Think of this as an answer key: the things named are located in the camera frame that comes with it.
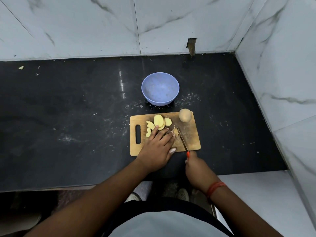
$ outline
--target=blue bowl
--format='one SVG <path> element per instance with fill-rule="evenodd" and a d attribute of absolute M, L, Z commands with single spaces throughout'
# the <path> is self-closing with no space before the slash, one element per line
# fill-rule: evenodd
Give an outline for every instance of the blue bowl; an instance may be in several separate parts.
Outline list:
<path fill-rule="evenodd" d="M 158 106 L 170 104 L 178 95 L 179 90 L 178 81 L 164 72 L 150 74 L 142 83 L 142 92 L 146 100 Z"/>

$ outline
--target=knife blade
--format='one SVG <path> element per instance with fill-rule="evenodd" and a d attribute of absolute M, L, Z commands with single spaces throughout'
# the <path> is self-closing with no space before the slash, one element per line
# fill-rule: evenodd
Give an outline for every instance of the knife blade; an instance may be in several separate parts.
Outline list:
<path fill-rule="evenodd" d="M 182 135 L 181 135 L 181 132 L 180 132 L 179 128 L 177 128 L 177 130 L 178 130 L 178 133 L 179 133 L 179 137 L 180 137 L 180 139 L 181 139 L 181 141 L 182 141 L 182 144 L 183 144 L 183 146 L 184 146 L 184 149 L 185 149 L 185 151 L 186 151 L 186 156 L 187 156 L 187 158 L 189 158 L 190 152 L 188 151 L 188 148 L 186 147 L 186 144 L 185 144 L 185 142 L 184 142 L 184 139 L 183 139 L 183 137 L 182 137 Z"/>

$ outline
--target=sneaker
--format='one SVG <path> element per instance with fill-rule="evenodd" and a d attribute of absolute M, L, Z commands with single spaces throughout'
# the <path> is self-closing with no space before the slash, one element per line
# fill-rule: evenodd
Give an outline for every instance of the sneaker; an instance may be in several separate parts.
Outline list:
<path fill-rule="evenodd" d="M 131 200 L 140 201 L 141 199 L 140 199 L 139 195 L 137 195 L 135 192 L 133 192 L 133 193 L 131 193 L 131 194 L 129 195 L 129 197 L 125 200 L 125 203 L 126 203 L 126 202 L 129 202 L 129 201 L 131 201 Z"/>
<path fill-rule="evenodd" d="M 185 188 L 181 188 L 177 194 L 176 194 L 176 198 L 180 199 L 180 200 L 185 200 L 185 201 L 189 201 L 189 194 L 188 191 Z"/>

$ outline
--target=red thread bracelet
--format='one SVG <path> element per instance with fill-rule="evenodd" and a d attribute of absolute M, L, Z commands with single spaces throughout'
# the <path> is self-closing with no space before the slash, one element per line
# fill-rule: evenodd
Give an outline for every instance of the red thread bracelet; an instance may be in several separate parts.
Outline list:
<path fill-rule="evenodd" d="M 209 189 L 207 190 L 206 192 L 206 196 L 207 198 L 211 199 L 211 195 L 213 194 L 213 192 L 218 188 L 218 187 L 221 187 L 221 186 L 227 186 L 224 182 L 221 182 L 221 181 L 217 181 L 213 184 L 210 185 Z"/>

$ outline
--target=black shorts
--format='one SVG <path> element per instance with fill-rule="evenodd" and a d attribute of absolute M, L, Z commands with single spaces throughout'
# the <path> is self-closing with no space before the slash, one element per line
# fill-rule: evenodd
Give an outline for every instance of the black shorts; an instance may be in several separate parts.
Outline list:
<path fill-rule="evenodd" d="M 193 218 L 207 222 L 219 229 L 229 237 L 234 235 L 209 212 L 188 201 L 176 198 L 162 197 L 149 201 L 132 200 L 122 204 L 110 217 L 105 225 L 98 231 L 96 236 L 109 236 L 116 227 L 132 219 L 133 217 L 146 212 L 177 211 Z"/>

